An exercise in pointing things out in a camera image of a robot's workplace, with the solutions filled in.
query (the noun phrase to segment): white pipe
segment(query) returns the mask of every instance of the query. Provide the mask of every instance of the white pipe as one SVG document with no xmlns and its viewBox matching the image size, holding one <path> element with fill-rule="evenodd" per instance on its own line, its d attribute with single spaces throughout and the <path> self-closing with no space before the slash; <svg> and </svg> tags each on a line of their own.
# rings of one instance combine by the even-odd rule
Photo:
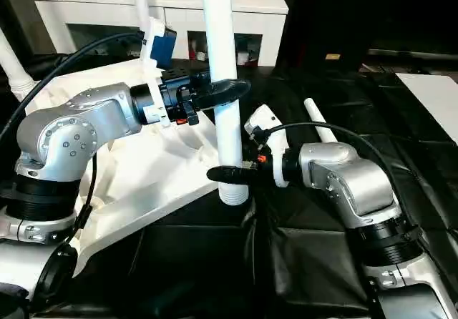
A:
<svg viewBox="0 0 458 319">
<path fill-rule="evenodd" d="M 8 77 L 11 92 L 19 101 L 22 101 L 22 99 L 34 88 L 35 82 L 25 72 L 1 29 L 0 65 Z"/>
<path fill-rule="evenodd" d="M 212 82 L 236 79 L 235 42 L 230 0 L 203 0 L 207 29 L 208 59 Z M 220 165 L 242 165 L 242 138 L 238 101 L 215 108 Z M 241 205 L 248 199 L 248 186 L 219 184 L 220 199 Z"/>
<path fill-rule="evenodd" d="M 313 99 L 306 99 L 303 102 L 303 105 L 306 106 L 308 115 L 310 115 L 312 121 L 326 122 Z M 337 142 L 336 136 L 329 128 L 316 127 L 316 131 L 318 132 L 322 142 Z"/>
<path fill-rule="evenodd" d="M 137 15 L 140 20 L 140 30 L 145 33 L 145 37 L 148 36 L 150 31 L 150 10 L 148 7 L 147 0 L 135 0 L 135 6 L 137 7 Z"/>
</svg>

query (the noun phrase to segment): pipe end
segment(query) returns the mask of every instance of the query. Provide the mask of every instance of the pipe end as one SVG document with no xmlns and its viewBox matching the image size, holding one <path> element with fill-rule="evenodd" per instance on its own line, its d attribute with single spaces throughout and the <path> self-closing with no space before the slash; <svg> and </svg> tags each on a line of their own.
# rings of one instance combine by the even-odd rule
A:
<svg viewBox="0 0 458 319">
<path fill-rule="evenodd" d="M 221 201 L 229 206 L 239 206 L 248 199 L 249 191 L 247 185 L 229 185 L 220 182 L 218 189 Z"/>
</svg>

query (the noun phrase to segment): white plastic bracket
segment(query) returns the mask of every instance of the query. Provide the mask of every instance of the white plastic bracket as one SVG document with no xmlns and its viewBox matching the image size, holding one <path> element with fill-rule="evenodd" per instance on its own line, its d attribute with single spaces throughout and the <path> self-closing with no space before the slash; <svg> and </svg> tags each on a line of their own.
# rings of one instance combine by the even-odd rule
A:
<svg viewBox="0 0 458 319">
<path fill-rule="evenodd" d="M 266 104 L 263 104 L 257 108 L 253 115 L 250 116 L 250 119 L 245 123 L 245 131 L 251 134 L 256 127 L 270 129 L 279 125 L 281 125 L 281 121 Z M 274 132 L 269 137 L 267 145 L 272 152 L 273 179 L 275 180 L 275 184 L 277 187 L 287 187 L 289 182 L 285 181 L 283 177 L 283 154 L 289 148 L 285 130 Z"/>
</svg>

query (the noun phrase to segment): white platform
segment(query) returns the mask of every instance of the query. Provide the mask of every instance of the white platform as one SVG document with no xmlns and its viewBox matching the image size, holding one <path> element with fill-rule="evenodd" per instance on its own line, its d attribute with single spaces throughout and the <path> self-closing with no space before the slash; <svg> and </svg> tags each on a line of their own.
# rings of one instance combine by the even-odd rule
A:
<svg viewBox="0 0 458 319">
<path fill-rule="evenodd" d="M 458 143 L 458 84 L 448 76 L 397 74 L 412 94 Z"/>
<path fill-rule="evenodd" d="M 134 0 L 35 0 L 54 46 L 72 53 L 67 24 L 138 26 Z M 188 31 L 205 31 L 203 0 L 148 0 L 150 15 L 177 31 L 173 57 L 188 59 Z M 273 66 L 288 6 L 284 0 L 232 0 L 235 33 L 263 35 L 258 64 Z"/>
<path fill-rule="evenodd" d="M 145 83 L 139 59 L 53 79 L 34 100 L 28 112 L 65 103 L 94 87 L 124 82 Z M 150 70 L 160 76 L 159 70 Z M 139 134 L 115 140 L 97 153 L 97 185 L 89 221 L 72 245 L 79 251 L 75 275 L 97 251 L 159 220 L 217 189 L 206 177 L 218 165 L 215 126 L 203 114 L 195 126 L 159 124 Z M 92 176 L 89 163 L 80 186 L 77 209 L 82 206 Z"/>
</svg>

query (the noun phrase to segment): cable connector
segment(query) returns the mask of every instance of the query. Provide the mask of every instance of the cable connector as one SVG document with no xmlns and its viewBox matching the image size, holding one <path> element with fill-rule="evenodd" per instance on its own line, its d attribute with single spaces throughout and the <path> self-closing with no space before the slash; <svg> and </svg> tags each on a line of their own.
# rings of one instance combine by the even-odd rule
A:
<svg viewBox="0 0 458 319">
<path fill-rule="evenodd" d="M 261 129 L 259 126 L 256 126 L 250 134 L 250 140 L 253 140 L 258 145 L 258 151 L 261 151 L 264 148 L 264 145 L 267 143 L 271 133 L 269 129 Z"/>
</svg>

